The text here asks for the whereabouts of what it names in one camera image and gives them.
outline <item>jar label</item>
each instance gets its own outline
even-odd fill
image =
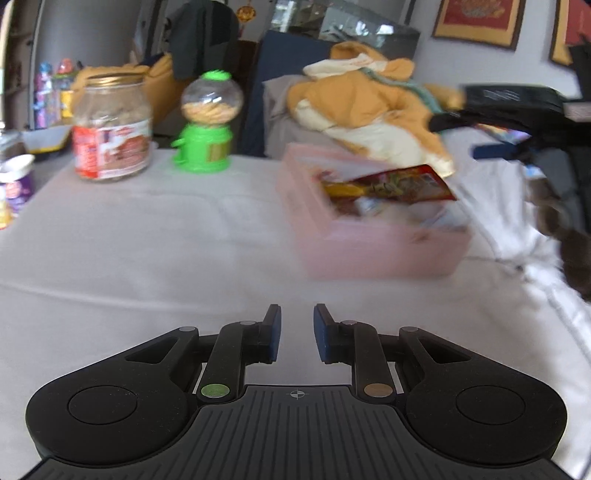
[[[74,127],[76,171],[87,179],[117,179],[144,168],[152,137],[149,120],[119,127]]]

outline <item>red picture frame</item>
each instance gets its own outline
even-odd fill
[[[584,33],[591,40],[591,7],[583,0],[556,0],[556,21],[552,37],[550,60],[570,66],[569,46],[581,42]]]
[[[433,37],[515,50],[525,0],[441,0]]]

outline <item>orange plush toy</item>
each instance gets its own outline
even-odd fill
[[[302,126],[355,153],[398,168],[429,164],[447,177],[454,173],[453,160],[428,130],[433,111],[417,92],[445,110],[461,108],[463,96],[410,82],[413,70],[409,59],[388,61],[368,46],[344,42],[332,48],[329,60],[304,68],[310,81],[291,87],[287,106]]]
[[[80,71],[72,85],[72,105],[76,105],[84,90],[86,79],[93,75],[117,73],[140,73],[144,75],[143,90],[154,111],[154,123],[157,125],[179,105],[183,90],[193,79],[179,82],[173,76],[173,58],[166,54],[150,68],[143,65],[124,65],[122,67],[87,67]]]

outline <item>blue handle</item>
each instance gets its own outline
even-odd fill
[[[479,145],[472,149],[472,158],[475,160],[488,160],[491,158],[513,160],[515,157],[515,150],[515,145],[510,143]]]

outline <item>pink plastic bin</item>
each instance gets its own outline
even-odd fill
[[[303,164],[310,158],[373,164],[382,169],[384,164],[331,148],[287,147],[277,191],[311,277],[436,277],[453,273],[468,249],[470,233],[338,217]]]

